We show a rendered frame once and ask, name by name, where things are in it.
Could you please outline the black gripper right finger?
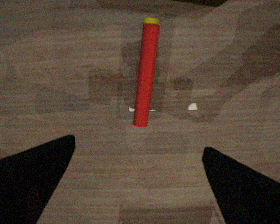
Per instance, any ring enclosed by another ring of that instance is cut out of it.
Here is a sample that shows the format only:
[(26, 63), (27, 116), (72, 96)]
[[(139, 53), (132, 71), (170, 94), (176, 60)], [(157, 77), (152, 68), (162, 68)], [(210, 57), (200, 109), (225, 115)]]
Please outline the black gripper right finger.
[(226, 224), (280, 224), (280, 183), (206, 146), (203, 167)]

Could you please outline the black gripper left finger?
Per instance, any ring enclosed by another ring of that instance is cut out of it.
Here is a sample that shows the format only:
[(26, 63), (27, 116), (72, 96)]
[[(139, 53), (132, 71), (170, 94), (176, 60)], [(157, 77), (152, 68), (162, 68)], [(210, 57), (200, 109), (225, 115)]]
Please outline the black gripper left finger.
[(0, 224), (36, 224), (75, 149), (62, 136), (0, 159)]

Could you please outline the red cylinder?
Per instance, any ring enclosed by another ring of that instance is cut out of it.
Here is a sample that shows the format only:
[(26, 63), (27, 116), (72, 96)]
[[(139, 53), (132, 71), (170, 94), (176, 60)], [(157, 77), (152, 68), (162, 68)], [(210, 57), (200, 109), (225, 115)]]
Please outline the red cylinder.
[(153, 77), (160, 33), (160, 20), (145, 18), (141, 41), (135, 111), (133, 124), (146, 127), (148, 124)]

